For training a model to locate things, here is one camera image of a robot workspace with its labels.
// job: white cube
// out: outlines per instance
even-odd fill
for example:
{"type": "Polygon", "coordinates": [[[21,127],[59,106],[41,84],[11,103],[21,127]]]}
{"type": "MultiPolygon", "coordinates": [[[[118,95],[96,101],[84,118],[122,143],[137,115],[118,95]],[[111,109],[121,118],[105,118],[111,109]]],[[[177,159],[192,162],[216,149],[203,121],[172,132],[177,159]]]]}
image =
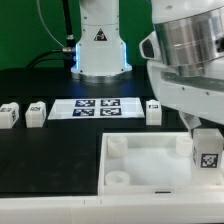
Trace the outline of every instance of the white cube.
{"type": "Polygon", "coordinates": [[[46,119],[46,105],[43,102],[31,103],[26,114],[27,128],[41,128],[46,119]]]}
{"type": "Polygon", "coordinates": [[[219,184],[224,140],[218,129],[195,129],[191,160],[192,180],[219,184]]]}
{"type": "Polygon", "coordinates": [[[146,101],[146,125],[162,124],[162,108],[159,101],[146,101]]]}
{"type": "Polygon", "coordinates": [[[0,129],[10,129],[19,118],[17,103],[3,104],[0,107],[0,129]]]}

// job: printed marker sheet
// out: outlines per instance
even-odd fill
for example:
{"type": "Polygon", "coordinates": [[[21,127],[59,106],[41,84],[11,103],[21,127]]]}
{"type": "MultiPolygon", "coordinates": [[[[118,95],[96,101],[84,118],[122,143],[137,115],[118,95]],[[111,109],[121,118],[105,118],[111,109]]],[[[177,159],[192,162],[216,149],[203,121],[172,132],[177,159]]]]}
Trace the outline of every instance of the printed marker sheet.
{"type": "Polygon", "coordinates": [[[139,98],[56,100],[48,120],[144,118],[139,98]]]}

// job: black table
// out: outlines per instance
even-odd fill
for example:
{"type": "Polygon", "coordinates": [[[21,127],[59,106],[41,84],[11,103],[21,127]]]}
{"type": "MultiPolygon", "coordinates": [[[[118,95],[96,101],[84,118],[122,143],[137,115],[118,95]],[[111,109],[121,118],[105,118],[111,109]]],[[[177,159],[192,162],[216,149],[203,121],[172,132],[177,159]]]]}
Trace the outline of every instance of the black table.
{"type": "Polygon", "coordinates": [[[17,102],[20,119],[0,130],[0,197],[96,195],[102,134],[105,132],[186,131],[178,113],[163,107],[163,125],[147,127],[145,119],[46,121],[27,129],[30,103],[43,101],[47,114],[55,99],[139,97],[154,99],[144,67],[132,79],[114,84],[72,80],[62,69],[9,69],[0,72],[0,105],[17,102]]]}

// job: green background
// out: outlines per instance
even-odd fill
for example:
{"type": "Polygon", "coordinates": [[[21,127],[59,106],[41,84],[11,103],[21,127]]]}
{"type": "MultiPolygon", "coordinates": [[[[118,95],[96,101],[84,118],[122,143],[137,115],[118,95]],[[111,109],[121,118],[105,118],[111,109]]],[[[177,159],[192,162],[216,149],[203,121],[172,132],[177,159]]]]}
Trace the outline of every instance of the green background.
{"type": "MultiPolygon", "coordinates": [[[[73,33],[81,36],[78,0],[69,0],[73,33]]],[[[65,26],[61,0],[41,0],[44,20],[52,34],[64,45],[65,26]]],[[[152,31],[151,5],[147,0],[120,0],[120,36],[128,46],[128,63],[144,65],[139,42],[152,31]]],[[[36,0],[0,0],[0,70],[25,67],[39,54],[60,49],[43,28],[36,0]]],[[[63,66],[62,62],[44,62],[39,66],[63,66]]]]}

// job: warning label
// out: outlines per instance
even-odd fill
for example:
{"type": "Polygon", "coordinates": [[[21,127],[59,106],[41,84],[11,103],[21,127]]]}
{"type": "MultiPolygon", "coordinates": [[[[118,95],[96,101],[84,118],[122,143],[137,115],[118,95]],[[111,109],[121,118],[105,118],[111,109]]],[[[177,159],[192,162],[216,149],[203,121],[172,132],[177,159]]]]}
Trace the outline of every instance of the warning label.
{"type": "Polygon", "coordinates": [[[107,41],[107,38],[102,29],[100,29],[94,39],[95,41],[107,41]]]}

